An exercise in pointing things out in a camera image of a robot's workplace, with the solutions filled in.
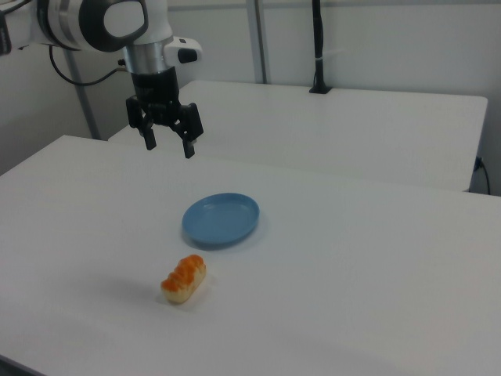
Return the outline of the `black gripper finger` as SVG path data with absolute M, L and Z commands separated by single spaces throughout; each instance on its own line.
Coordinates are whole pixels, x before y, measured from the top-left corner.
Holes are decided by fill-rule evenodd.
M 153 119 L 145 113 L 136 97 L 129 97 L 126 100 L 128 123 L 132 128 L 138 130 L 144 138 L 146 149 L 152 150 L 156 147 L 156 140 L 152 130 Z
M 195 155 L 194 144 L 204 133 L 200 114 L 195 103 L 181 105 L 175 123 L 171 129 L 181 138 L 185 158 Z

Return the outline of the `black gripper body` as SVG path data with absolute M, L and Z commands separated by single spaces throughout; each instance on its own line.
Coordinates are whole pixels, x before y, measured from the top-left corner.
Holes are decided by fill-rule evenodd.
M 178 77 L 175 67 L 153 74 L 131 74 L 135 95 L 126 100 L 130 126 L 139 126 L 142 114 L 153 106 L 153 120 L 158 125 L 171 125 L 179 121 L 189 124 L 193 105 L 179 101 Z

